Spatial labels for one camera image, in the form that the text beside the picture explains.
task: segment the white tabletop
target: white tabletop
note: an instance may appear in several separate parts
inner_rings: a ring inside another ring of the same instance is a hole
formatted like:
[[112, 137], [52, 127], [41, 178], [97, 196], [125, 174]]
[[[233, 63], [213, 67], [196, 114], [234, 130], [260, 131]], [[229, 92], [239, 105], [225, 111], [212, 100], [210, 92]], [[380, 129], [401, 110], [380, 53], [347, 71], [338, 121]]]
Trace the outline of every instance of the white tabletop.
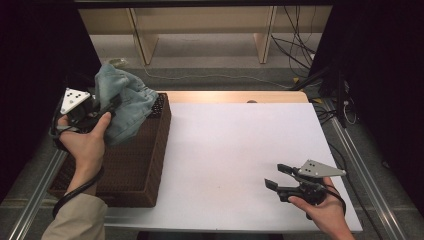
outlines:
[[[297, 187], [277, 164], [312, 159], [335, 167], [308, 103], [172, 103], [162, 181], [154, 208], [110, 208], [105, 225], [149, 231], [318, 231], [305, 213], [265, 187]], [[346, 220], [362, 231], [340, 177]]]

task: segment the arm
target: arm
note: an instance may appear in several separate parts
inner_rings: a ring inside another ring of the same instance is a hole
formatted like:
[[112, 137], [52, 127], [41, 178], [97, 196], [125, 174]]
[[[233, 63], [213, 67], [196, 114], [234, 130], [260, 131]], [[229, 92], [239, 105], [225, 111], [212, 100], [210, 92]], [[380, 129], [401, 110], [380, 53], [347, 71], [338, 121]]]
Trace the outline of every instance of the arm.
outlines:
[[[99, 172], [105, 151], [103, 135], [110, 121], [111, 115], [106, 113], [90, 133], [65, 131], [61, 134], [60, 141], [76, 162], [67, 193], [88, 182]], [[60, 118], [58, 125], [68, 125], [68, 118]], [[95, 197], [96, 187], [97, 184], [94, 184], [66, 203], [46, 229], [42, 239], [104, 239], [103, 222], [107, 206]]]
[[[324, 184], [334, 187], [329, 177], [324, 178]], [[327, 189], [338, 194], [332, 187], [328, 187]], [[342, 205], [334, 196], [327, 194], [324, 202], [318, 206], [312, 206], [303, 199], [294, 196], [290, 197], [289, 201], [296, 207], [305, 211], [312, 218], [317, 227], [322, 232], [329, 235], [331, 239], [354, 239], [344, 218]]]

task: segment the black backdrop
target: black backdrop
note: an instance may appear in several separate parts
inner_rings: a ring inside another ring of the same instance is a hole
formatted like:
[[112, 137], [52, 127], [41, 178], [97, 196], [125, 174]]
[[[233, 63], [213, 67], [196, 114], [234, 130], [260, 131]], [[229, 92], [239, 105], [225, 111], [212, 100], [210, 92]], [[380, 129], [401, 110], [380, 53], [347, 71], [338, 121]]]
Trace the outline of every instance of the black backdrop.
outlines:
[[424, 5], [411, 1], [337, 6], [310, 74], [333, 67], [324, 95], [337, 89], [335, 72], [345, 74], [360, 119], [424, 216], [423, 22]]
[[[78, 69], [92, 78], [93, 70], [100, 68], [78, 21], [78, 11], [72, 8], [41, 8], [27, 0], [0, 2], [0, 201], [47, 133], [66, 76]], [[90, 84], [69, 82], [74, 88]]]

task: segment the wooden surface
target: wooden surface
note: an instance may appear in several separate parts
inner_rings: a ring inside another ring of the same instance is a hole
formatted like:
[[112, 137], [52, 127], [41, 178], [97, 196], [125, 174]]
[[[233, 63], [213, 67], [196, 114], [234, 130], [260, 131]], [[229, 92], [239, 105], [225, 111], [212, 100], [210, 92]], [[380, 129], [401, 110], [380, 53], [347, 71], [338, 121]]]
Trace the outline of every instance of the wooden surface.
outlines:
[[291, 91], [165, 91], [170, 103], [307, 103], [303, 92]]

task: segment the dark wooden box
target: dark wooden box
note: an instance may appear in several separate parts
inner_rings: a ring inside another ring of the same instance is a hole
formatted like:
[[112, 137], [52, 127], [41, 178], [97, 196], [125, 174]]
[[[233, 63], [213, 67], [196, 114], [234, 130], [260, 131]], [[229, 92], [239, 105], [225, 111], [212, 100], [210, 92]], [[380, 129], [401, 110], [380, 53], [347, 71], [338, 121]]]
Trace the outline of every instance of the dark wooden box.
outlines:
[[[156, 205], [170, 123], [168, 96], [161, 93], [137, 136], [106, 149], [105, 174], [98, 183], [97, 196], [109, 207]], [[48, 192], [61, 198], [74, 171], [74, 158], [68, 155]]]

